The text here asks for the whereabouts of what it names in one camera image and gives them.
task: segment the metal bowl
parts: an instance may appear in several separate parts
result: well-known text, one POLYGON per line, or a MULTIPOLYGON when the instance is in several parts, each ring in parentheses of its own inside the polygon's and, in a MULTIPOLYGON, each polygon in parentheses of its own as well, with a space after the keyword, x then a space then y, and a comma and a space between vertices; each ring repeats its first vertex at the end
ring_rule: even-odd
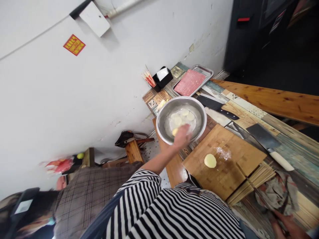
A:
POLYGON ((198 140, 205 130, 207 115, 203 105, 195 98, 189 96, 175 97, 163 106, 156 119, 156 129, 158 135, 165 143, 169 145, 174 143, 174 136, 171 133, 171 130, 167 129, 167 121, 170 119, 171 115, 176 111, 176 109, 182 107, 194 109, 194 112, 192 113, 195 115, 195 123, 191 142, 198 140))

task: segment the person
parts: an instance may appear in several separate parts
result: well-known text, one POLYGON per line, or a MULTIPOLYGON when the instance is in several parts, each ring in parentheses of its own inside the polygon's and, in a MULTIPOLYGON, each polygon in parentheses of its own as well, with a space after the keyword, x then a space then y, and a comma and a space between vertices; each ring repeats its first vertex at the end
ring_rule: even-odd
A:
MULTIPOLYGON (((231 208, 211 191, 191 183, 161 190, 159 174, 190 143, 189 125, 178 129, 174 144, 144 164, 117 191, 82 235, 87 238, 257 238, 231 208)), ((276 212, 292 238, 307 234, 276 212)), ((281 228, 272 222, 277 239, 281 228)))
POLYGON ((11 233, 10 219, 22 192, 0 201, 0 238, 78 239, 118 189, 142 166, 141 162, 117 168, 84 167, 61 191, 38 191, 11 233))

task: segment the black knife handle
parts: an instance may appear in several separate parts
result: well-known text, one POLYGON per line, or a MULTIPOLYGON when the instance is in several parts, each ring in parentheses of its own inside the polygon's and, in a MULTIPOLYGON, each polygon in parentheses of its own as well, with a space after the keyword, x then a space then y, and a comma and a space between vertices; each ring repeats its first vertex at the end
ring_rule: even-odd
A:
POLYGON ((223 110, 223 109, 218 109, 218 110, 216 110, 216 111, 219 112, 219 113, 221 113, 221 114, 223 114, 223 115, 225 115, 225 116, 227 116, 227 117, 230 118, 230 119, 233 119, 233 120, 239 119, 238 116, 234 115, 233 113, 231 113, 231 112, 229 112, 229 111, 226 111, 226 110, 223 110))

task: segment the sliced potato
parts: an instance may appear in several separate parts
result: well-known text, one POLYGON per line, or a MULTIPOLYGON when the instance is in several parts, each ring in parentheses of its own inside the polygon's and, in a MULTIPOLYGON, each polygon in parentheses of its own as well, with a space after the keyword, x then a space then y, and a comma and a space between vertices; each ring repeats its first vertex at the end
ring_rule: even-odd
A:
POLYGON ((190 121, 193 121, 195 119, 195 115, 193 113, 191 113, 191 112, 186 117, 190 121))
POLYGON ((180 126, 181 124, 182 124, 182 119, 181 119, 181 117, 175 117, 174 118, 174 123, 175 123, 175 125, 176 126, 180 126))
POLYGON ((172 135, 175 137, 175 135, 177 134, 178 128, 174 129, 172 132, 172 135))
POLYGON ((186 116, 189 114, 189 111, 188 110, 181 110, 180 113, 181 113, 181 115, 186 116))
POLYGON ((212 154, 207 154, 204 163, 208 168, 215 168, 216 167, 216 158, 212 154))

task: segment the black bag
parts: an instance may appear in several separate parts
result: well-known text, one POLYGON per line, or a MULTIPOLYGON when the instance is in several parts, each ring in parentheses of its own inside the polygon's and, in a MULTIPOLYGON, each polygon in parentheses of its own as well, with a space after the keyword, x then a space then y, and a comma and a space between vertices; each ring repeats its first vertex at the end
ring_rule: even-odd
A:
POLYGON ((115 146, 120 147, 120 148, 125 148, 125 146, 133 141, 134 139, 140 139, 140 138, 135 138, 134 134, 140 134, 145 136, 146 138, 148 137, 147 134, 144 133, 133 133, 132 131, 122 131, 119 139, 115 142, 115 146))

